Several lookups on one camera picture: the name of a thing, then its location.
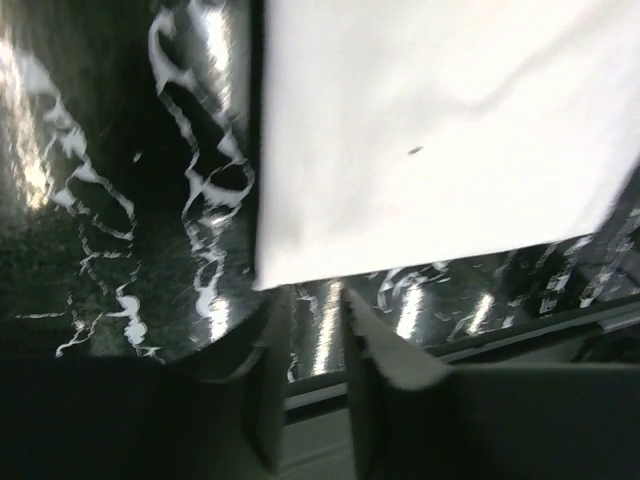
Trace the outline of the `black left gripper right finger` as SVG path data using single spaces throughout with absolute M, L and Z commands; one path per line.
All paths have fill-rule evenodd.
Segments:
M 611 363 L 452 366 L 341 296 L 360 479 L 635 479 L 639 370 Z

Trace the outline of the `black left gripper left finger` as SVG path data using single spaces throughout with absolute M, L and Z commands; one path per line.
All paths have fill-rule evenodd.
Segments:
M 291 289 L 278 289 L 218 341 L 171 364 L 4 360 L 2 477 L 274 478 L 292 311 Z

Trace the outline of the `white t-shirt with print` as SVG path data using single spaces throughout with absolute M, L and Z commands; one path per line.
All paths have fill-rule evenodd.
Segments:
M 255 286 L 596 232 L 639 158 L 635 1 L 268 1 Z

